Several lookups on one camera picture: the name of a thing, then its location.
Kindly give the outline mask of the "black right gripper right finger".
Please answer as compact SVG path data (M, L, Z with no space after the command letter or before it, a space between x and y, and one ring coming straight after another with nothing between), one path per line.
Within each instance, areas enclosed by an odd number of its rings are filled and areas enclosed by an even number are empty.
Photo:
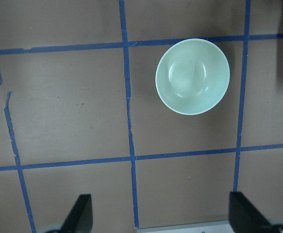
M242 192L229 193L229 224L235 233L271 233L272 225Z

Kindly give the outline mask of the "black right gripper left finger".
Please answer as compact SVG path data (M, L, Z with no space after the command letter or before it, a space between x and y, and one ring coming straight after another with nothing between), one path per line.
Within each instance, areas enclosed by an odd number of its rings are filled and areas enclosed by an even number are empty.
M62 233L90 233L93 228L93 210L90 194L79 195L61 226Z

